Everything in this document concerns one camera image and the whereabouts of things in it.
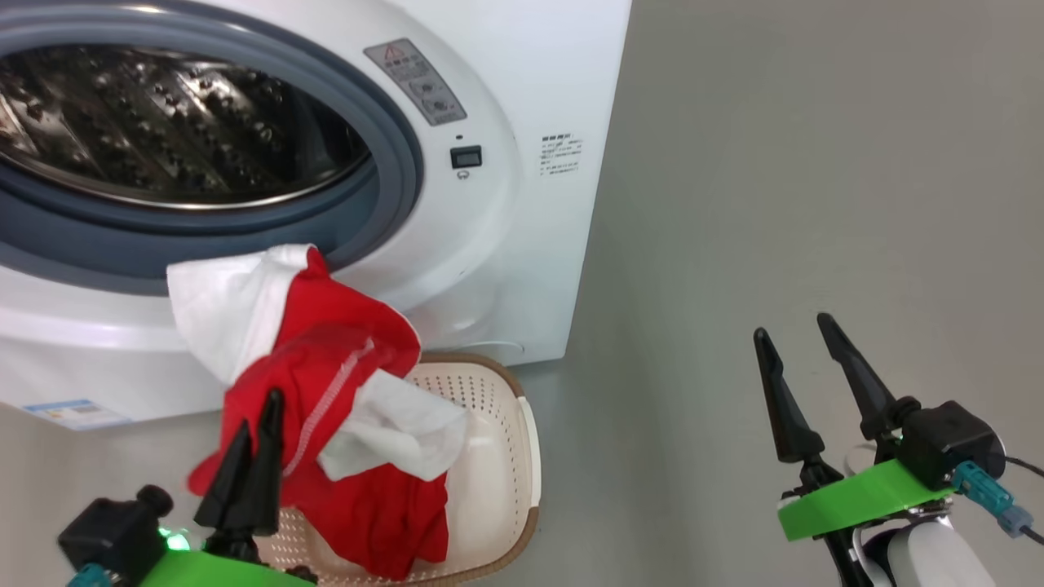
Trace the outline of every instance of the stainless steel drum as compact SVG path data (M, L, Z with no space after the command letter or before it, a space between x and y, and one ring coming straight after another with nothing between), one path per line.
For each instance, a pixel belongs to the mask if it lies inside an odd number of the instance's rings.
M115 45L0 60L0 158L85 194L187 210L264 206L306 196L369 157L318 100L232 63Z

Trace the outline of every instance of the laundry basket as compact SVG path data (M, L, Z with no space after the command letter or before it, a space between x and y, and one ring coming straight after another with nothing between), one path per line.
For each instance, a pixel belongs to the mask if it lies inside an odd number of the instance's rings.
M380 579L337 557L300 512L284 509L279 534L258 541L266 563L307 565L321 586L442 586L492 574L525 549L537 530L540 444L518 381L497 362L469 354L426 355L408 378L468 409L468 442L446 480L446 562L417 561L405 581Z

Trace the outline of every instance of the white towel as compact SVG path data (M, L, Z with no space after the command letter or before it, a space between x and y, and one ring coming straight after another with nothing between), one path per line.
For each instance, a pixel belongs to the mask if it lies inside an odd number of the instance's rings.
M167 267L174 322L189 350L232 384L271 352L294 277L311 245L284 244L237 257ZM467 436L467 412L417 385L377 371L356 393L352 412L319 453L332 480L392 463L424 480L446 472Z

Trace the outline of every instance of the blue cable connector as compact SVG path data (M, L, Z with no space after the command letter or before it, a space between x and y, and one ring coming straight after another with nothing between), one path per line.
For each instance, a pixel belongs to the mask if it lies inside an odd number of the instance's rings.
M90 563L79 569L67 587L113 587L109 573L100 566Z
M1022 536L1022 529L1034 523L1029 512L1015 504L1015 498L981 467L965 461L953 470L951 479L957 493L981 506L997 519L997 524L1012 538Z

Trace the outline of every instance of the laundry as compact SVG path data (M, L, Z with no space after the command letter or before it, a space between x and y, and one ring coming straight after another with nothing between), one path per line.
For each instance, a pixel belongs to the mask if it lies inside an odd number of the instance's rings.
M404 579L442 562L446 470L465 412L402 380L420 341L393 308L330 279L308 245L168 268L179 331L217 377L221 449L189 477L209 487L236 429L256 429L267 391L286 397L281 503L296 508L343 559Z

